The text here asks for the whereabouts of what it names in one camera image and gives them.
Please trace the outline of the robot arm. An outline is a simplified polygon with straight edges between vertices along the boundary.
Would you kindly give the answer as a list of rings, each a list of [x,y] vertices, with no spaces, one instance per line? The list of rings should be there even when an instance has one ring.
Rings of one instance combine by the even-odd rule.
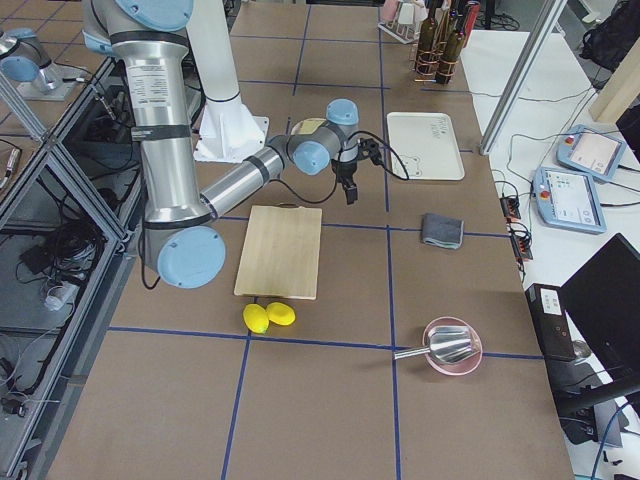
[[[147,201],[140,255],[167,284],[215,278],[226,247],[213,222],[288,164],[315,175],[355,160],[359,112],[329,103],[312,132],[268,137],[243,104],[219,1],[86,1],[86,45],[124,63]]]
[[[1,31],[1,73],[25,100],[64,101],[84,71],[55,63],[30,28]]]

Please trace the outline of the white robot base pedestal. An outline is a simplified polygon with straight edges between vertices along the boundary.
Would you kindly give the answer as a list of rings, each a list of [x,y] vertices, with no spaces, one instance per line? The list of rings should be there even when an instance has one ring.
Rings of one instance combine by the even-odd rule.
[[[205,96],[194,158],[238,163],[265,143],[266,127],[244,105],[221,1],[196,1],[187,33]]]

